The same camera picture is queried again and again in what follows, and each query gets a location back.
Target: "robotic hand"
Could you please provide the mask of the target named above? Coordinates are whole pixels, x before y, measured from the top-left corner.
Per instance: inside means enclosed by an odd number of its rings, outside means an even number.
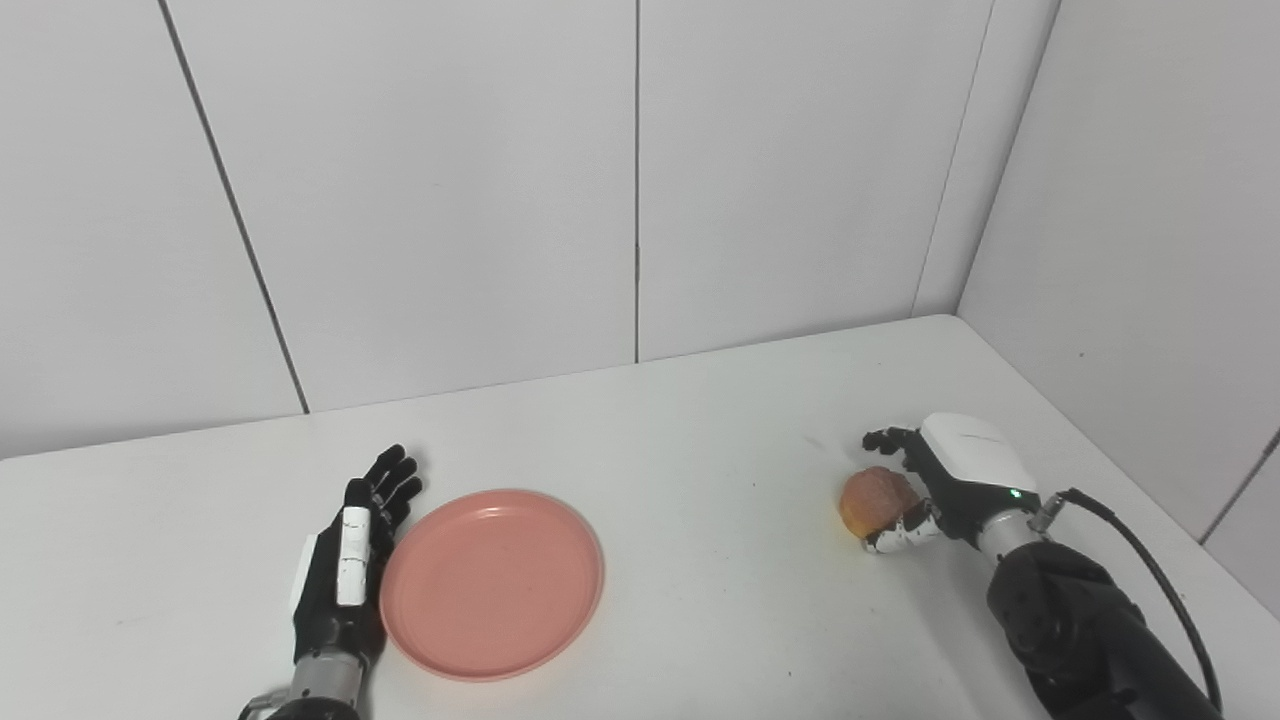
[[[293,682],[287,692],[250,701],[241,720],[282,702],[274,720],[360,720],[361,682],[387,644],[378,592],[396,530],[422,491],[416,471],[417,462],[393,445],[364,478],[347,483],[342,510],[308,538],[303,555],[306,580],[293,611]]]
[[[1187,609],[1147,548],[1106,506],[1074,488],[1042,505],[1034,479],[1000,430],[966,415],[936,413],[919,429],[867,433],[863,447],[902,451],[904,468],[932,496],[932,503],[916,507],[923,516],[865,538],[865,547],[893,551],[941,532],[987,556],[995,566],[987,607],[1051,717],[1221,720],[1213,667]],[[1207,693],[1102,565],[1046,534],[1064,502],[1101,516],[1142,556],[1187,630]]]

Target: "black cable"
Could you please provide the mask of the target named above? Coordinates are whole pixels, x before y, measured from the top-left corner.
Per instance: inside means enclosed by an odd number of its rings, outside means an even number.
[[[1199,630],[1196,629],[1196,623],[1192,621],[1192,615],[1187,611],[1187,606],[1183,605],[1181,598],[1178,597],[1178,591],[1174,589],[1174,584],[1169,582],[1169,577],[1160,569],[1160,564],[1156,562],[1155,557],[1152,557],[1147,546],[1142,544],[1138,536],[1133,534],[1133,530],[1121,523],[1120,518],[1117,518],[1110,507],[1102,505],[1097,500],[1093,500],[1080,489],[1071,488],[1062,491],[1061,497],[1062,500],[1074,502],[1075,505],[1106,520],[1107,524],[1124,536],[1124,539],[1129,541],[1129,544],[1133,546],[1138,557],[1142,557],[1143,564],[1147,565],[1147,570],[1151,570],[1151,574],[1156,578],[1156,583],[1160,585],[1160,589],[1164,591],[1165,597],[1169,598],[1169,605],[1174,606],[1174,614],[1178,615],[1178,620],[1183,624],[1183,629],[1187,630],[1187,639],[1192,643],[1192,651],[1196,652],[1196,660],[1201,664],[1201,671],[1204,673],[1204,694],[1208,697],[1210,705],[1221,712],[1222,694],[1221,691],[1219,691],[1217,674],[1213,673],[1213,661],[1208,657],[1208,650],[1204,648],[1204,641],[1201,639]]]

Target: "table surface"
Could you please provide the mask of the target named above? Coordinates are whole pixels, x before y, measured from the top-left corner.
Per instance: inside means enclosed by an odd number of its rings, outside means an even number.
[[[403,442],[426,464],[411,520],[481,489],[547,492],[594,527],[605,584],[582,635],[522,676],[445,680],[388,647],[374,720],[1043,717],[975,551],[864,555],[836,514],[844,479],[884,461],[861,434],[938,410],[1000,425],[1043,492],[1111,505],[1185,596],[1228,715],[1275,716],[1280,621],[946,316],[5,460],[5,715],[225,720],[285,683],[302,538]],[[1053,534],[1199,678],[1123,539],[1074,509]]]

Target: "panel seam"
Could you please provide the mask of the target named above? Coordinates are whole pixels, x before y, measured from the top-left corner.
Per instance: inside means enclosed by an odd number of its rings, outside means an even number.
[[[632,296],[632,363],[640,363],[640,0],[636,0],[636,74],[635,74],[635,149],[632,156],[635,184],[635,252],[631,261],[635,264],[635,292]]]
[[[933,236],[938,232],[938,218],[942,217],[942,202],[947,196],[947,187],[951,184],[951,170],[955,167],[956,151],[960,149],[960,136],[964,133],[964,120],[969,115],[969,101],[973,100],[973,86],[978,82],[978,68],[982,67],[982,51],[987,47],[987,33],[991,32],[991,18],[996,13],[996,3],[991,0],[987,6],[987,23],[982,26],[982,40],[978,41],[978,53],[973,59],[973,73],[969,76],[969,90],[965,91],[964,108],[960,109],[960,122],[956,123],[955,142],[951,143],[951,158],[947,159],[947,174],[942,178],[942,191],[938,192],[938,206],[933,213],[933,225],[929,227],[929,243],[924,247],[924,256],[920,259],[920,274],[915,279],[915,293],[911,296],[911,310],[908,318],[915,316],[915,305],[920,301],[920,286],[924,284],[924,269],[929,265],[929,252],[933,250]]]
[[[1262,468],[1267,464],[1267,460],[1276,451],[1276,446],[1280,446],[1280,428],[1276,428],[1275,434],[1271,436],[1271,439],[1267,442],[1266,447],[1262,448],[1262,455],[1258,457],[1258,461],[1254,462],[1253,468],[1249,468],[1249,471],[1244,474],[1244,479],[1240,480],[1239,487],[1235,488],[1235,492],[1231,493],[1231,497],[1226,500],[1226,505],[1224,505],[1222,509],[1217,511],[1217,515],[1213,516],[1213,521],[1208,524],[1208,528],[1204,530],[1204,534],[1202,534],[1199,539],[1197,539],[1196,542],[1201,544],[1208,542],[1210,536],[1212,536],[1213,530],[1216,530],[1217,527],[1222,524],[1222,520],[1226,519],[1226,514],[1230,512],[1233,507],[1235,507],[1235,503],[1240,500],[1240,496],[1244,495],[1244,491],[1248,489],[1249,483],[1253,482],[1253,478],[1258,477],[1258,473],[1262,471]]]
[[[248,256],[250,268],[253,270],[253,278],[257,281],[257,290],[262,296],[262,302],[266,305],[266,314],[271,319],[271,328],[275,331],[275,341],[280,346],[280,354],[284,356],[284,366],[289,370],[289,379],[293,382],[293,391],[298,396],[298,405],[302,407],[302,414],[310,414],[311,407],[307,405],[307,396],[302,391],[302,380],[298,379],[298,370],[293,364],[293,356],[289,354],[289,345],[284,341],[284,331],[280,328],[280,319],[275,313],[275,304],[271,301],[271,292],[266,287],[266,279],[262,275],[262,268],[257,261],[257,252],[253,250],[253,243],[248,237],[248,228],[244,225],[244,217],[241,214],[239,202],[236,201],[236,193],[232,191],[232,182],[227,174],[227,165],[223,163],[223,155],[218,150],[218,142],[214,140],[212,126],[209,124],[209,114],[205,111],[205,104],[200,99],[200,92],[196,90],[196,78],[191,72],[191,65],[187,63],[187,54],[182,49],[182,41],[178,38],[178,27],[173,22],[173,13],[169,12],[169,3],[166,0],[156,0],[160,5],[160,13],[164,15],[165,28],[169,31],[169,40],[173,42],[173,51],[178,56],[178,65],[182,68],[182,77],[187,82],[187,91],[191,94],[191,100],[196,105],[196,115],[200,118],[200,126],[205,132],[205,140],[209,142],[209,151],[214,156],[214,167],[218,169],[218,179],[221,181],[223,192],[227,195],[227,204],[230,206],[232,217],[236,219],[236,229],[239,231],[241,243],[244,246],[244,254]]]

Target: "white fingertip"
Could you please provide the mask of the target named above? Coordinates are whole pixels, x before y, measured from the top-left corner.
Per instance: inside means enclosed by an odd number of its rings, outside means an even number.
[[[369,568],[367,507],[342,509],[342,539],[338,543],[338,606],[365,603],[365,575]]]

